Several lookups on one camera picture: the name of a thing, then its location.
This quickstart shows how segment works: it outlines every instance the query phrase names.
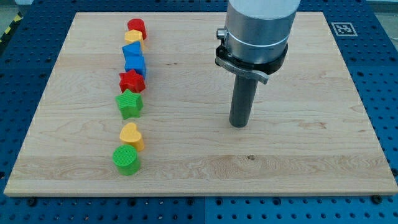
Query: green star block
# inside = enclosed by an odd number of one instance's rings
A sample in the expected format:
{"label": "green star block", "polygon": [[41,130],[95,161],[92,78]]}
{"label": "green star block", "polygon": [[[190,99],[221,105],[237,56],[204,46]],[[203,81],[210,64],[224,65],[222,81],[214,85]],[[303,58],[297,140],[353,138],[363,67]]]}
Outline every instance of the green star block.
{"label": "green star block", "polygon": [[115,100],[118,103],[123,119],[139,118],[139,112],[144,107],[141,94],[133,93],[127,89],[124,93],[115,97]]}
{"label": "green star block", "polygon": [[136,148],[130,145],[119,146],[113,152],[113,163],[122,175],[132,175],[141,166]]}

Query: wood grain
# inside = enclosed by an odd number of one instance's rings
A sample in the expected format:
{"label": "wood grain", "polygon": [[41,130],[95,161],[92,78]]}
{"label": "wood grain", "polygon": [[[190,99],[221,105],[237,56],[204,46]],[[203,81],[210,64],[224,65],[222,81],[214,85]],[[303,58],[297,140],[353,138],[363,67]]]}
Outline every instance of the wood grain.
{"label": "wood grain", "polygon": [[[123,121],[124,32],[145,20],[147,89]],[[249,125],[228,123],[234,75],[214,64],[224,13],[78,13],[7,183],[8,196],[390,195],[396,182],[322,13],[297,14]],[[112,153],[136,122],[142,169]]]}

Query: blue metal table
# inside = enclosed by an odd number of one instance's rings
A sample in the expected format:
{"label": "blue metal table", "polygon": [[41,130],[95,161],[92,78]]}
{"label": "blue metal table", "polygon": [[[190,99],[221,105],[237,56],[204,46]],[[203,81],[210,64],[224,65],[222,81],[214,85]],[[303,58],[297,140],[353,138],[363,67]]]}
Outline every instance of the blue metal table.
{"label": "blue metal table", "polygon": [[[226,5],[226,0],[35,0],[0,57],[0,191],[76,12],[211,12],[225,11]],[[325,14],[397,175],[397,51],[365,0],[302,0],[299,11]],[[127,222],[398,223],[398,196],[8,198],[0,194],[0,223]]]}

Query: plastic block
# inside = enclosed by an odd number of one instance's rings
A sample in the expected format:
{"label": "plastic block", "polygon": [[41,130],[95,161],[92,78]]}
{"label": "plastic block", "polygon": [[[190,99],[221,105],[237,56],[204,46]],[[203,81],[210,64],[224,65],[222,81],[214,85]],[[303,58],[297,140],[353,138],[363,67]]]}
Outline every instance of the plastic block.
{"label": "plastic block", "polygon": [[115,97],[118,103],[120,113],[123,119],[128,119],[131,117],[139,118],[140,110],[144,107],[142,102],[141,94],[133,93],[129,89],[124,91],[124,93]]}
{"label": "plastic block", "polygon": [[119,146],[113,152],[113,163],[122,175],[133,175],[141,166],[137,150],[127,144]]}
{"label": "plastic block", "polygon": [[124,57],[142,56],[141,42],[137,41],[122,47]]}
{"label": "plastic block", "polygon": [[147,38],[147,32],[145,30],[145,23],[142,19],[131,19],[127,23],[129,30],[138,30],[142,32],[142,38],[145,40]]}
{"label": "plastic block", "polygon": [[142,134],[137,130],[137,125],[135,123],[128,123],[120,132],[120,141],[122,144],[128,144],[141,152],[144,150],[144,140],[142,140]]}
{"label": "plastic block", "polygon": [[146,77],[145,58],[143,56],[126,57],[126,64],[124,66],[126,72],[134,69],[138,74]]}
{"label": "plastic block", "polygon": [[120,73],[119,76],[119,86],[122,93],[124,93],[124,91],[127,89],[129,89],[133,93],[140,93],[145,90],[144,77],[136,73],[134,69],[128,72]]}
{"label": "plastic block", "polygon": [[144,39],[142,38],[142,32],[138,30],[130,30],[124,34],[124,40],[127,44],[132,44],[139,41],[141,43],[141,50],[145,49]]}

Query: red heart block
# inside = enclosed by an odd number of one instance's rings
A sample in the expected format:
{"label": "red heart block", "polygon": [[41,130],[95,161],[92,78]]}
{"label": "red heart block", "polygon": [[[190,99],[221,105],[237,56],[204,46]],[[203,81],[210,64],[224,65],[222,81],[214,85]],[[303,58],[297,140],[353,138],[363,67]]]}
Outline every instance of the red heart block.
{"label": "red heart block", "polygon": [[140,93],[145,90],[144,77],[138,74],[134,69],[128,72],[122,72],[120,76],[120,90],[124,93],[125,90],[129,89],[133,93]]}
{"label": "red heart block", "polygon": [[127,23],[129,30],[138,30],[142,32],[142,38],[145,40],[147,38],[147,32],[145,31],[145,24],[142,19],[131,19]]}

